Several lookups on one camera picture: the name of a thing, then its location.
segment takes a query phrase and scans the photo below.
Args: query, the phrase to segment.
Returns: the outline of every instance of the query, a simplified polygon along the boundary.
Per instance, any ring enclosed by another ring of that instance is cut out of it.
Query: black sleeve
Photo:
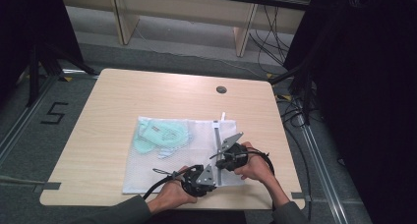
[[[283,206],[277,208],[272,213],[272,218],[275,223],[279,224],[304,224],[308,223],[307,218],[301,212],[300,208],[295,202],[290,201]]]
[[[151,214],[147,203],[141,196],[134,196],[117,205],[104,208],[102,211],[79,218],[72,224],[88,224],[88,223],[144,223],[150,219]]]

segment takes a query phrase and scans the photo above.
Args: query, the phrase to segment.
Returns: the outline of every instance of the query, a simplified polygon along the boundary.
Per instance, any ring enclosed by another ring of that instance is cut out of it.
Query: white mesh bag
[[[217,141],[236,134],[236,122],[197,121],[188,119],[154,119],[139,117],[126,164],[123,194],[145,193],[166,175],[152,169],[172,173],[183,166],[211,164],[218,186],[239,186],[240,176],[221,171],[217,181],[215,158]]]

